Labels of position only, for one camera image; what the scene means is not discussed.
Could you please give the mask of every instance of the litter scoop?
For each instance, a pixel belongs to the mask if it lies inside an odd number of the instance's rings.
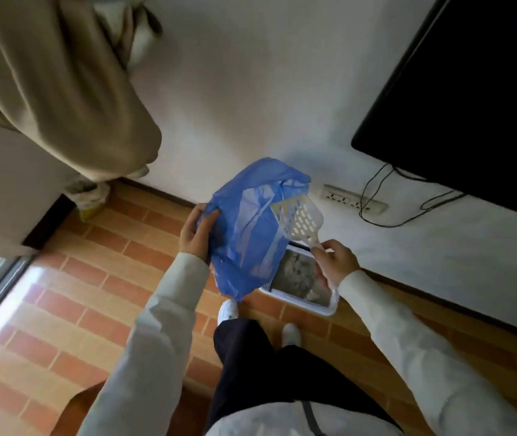
[[[300,194],[290,199],[282,200],[271,205],[271,211],[279,227],[283,229],[288,239],[305,242],[309,248],[325,248],[319,242],[319,229],[323,226],[323,214],[306,194]],[[323,276],[327,278],[323,266]],[[327,284],[332,291],[337,287],[327,278]]]

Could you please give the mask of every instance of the leg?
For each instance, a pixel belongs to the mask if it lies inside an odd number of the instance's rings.
[[[285,388],[293,399],[373,415],[400,428],[364,390],[313,353],[289,345],[277,353],[277,359],[279,369],[287,375]]]
[[[220,418],[237,411],[287,401],[275,369],[275,350],[259,323],[246,318],[221,322],[214,332],[214,348],[224,368],[210,405],[206,431]]]

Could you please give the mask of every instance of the white sneaker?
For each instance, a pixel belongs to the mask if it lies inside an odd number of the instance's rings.
[[[226,300],[218,311],[218,324],[224,320],[234,320],[235,318],[238,318],[238,305],[232,299]]]
[[[301,347],[301,331],[292,322],[288,322],[283,326],[283,347],[297,346]]]

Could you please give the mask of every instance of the cat litter box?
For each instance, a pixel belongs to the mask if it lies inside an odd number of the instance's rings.
[[[275,277],[260,287],[261,292],[319,315],[333,315],[339,293],[331,293],[319,283],[315,263],[311,252],[288,245]]]

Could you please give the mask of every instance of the black tv screen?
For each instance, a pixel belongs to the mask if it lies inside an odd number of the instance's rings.
[[[517,0],[438,0],[352,146],[517,211]]]

